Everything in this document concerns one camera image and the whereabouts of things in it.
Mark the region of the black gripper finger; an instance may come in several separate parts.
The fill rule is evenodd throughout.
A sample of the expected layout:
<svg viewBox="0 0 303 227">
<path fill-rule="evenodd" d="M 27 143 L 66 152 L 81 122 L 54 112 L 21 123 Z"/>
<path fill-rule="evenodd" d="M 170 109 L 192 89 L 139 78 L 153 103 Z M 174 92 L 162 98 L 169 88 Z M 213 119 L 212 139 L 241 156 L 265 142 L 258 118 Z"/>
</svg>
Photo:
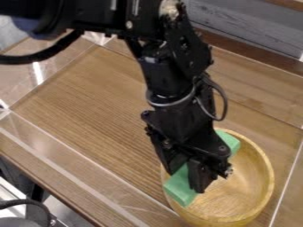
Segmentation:
<svg viewBox="0 0 303 227">
<path fill-rule="evenodd" d="M 206 189 L 212 181 L 217 179 L 217 174 L 201 161 L 196 159 L 188 160 L 186 167 L 189 188 L 196 193 L 204 193 L 204 190 Z"/>
<path fill-rule="evenodd" d="M 145 127 L 145 134 L 150 139 L 153 149 L 165 172 L 172 175 L 188 161 L 177 145 L 152 127 Z"/>
</svg>

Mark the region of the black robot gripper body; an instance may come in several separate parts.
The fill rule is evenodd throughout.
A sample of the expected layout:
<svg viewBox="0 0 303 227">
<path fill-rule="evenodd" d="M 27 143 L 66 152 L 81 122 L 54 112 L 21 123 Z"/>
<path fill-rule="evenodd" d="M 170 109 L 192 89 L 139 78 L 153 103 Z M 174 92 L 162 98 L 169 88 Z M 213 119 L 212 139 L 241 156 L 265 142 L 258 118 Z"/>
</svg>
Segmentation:
<svg viewBox="0 0 303 227">
<path fill-rule="evenodd" d="M 226 178 L 230 149 L 197 104 L 156 106 L 141 113 L 141 120 L 145 127 L 152 126 L 177 145 L 188 160 L 201 161 L 217 176 Z"/>
</svg>

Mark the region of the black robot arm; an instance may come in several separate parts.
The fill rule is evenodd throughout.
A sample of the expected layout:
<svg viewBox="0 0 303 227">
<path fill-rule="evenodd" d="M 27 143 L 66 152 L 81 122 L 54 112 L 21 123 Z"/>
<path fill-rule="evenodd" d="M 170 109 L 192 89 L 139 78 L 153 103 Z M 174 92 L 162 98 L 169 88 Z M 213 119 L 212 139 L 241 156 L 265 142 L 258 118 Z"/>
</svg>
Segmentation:
<svg viewBox="0 0 303 227">
<path fill-rule="evenodd" d="M 0 0 L 0 15 L 33 38 L 57 41 L 33 54 L 0 55 L 2 65 L 49 59 L 87 31 L 121 39 L 141 67 L 150 105 L 141 119 L 166 173 L 186 167 L 196 192 L 228 176 L 230 150 L 213 129 L 226 114 L 213 101 L 224 91 L 182 0 Z"/>
</svg>

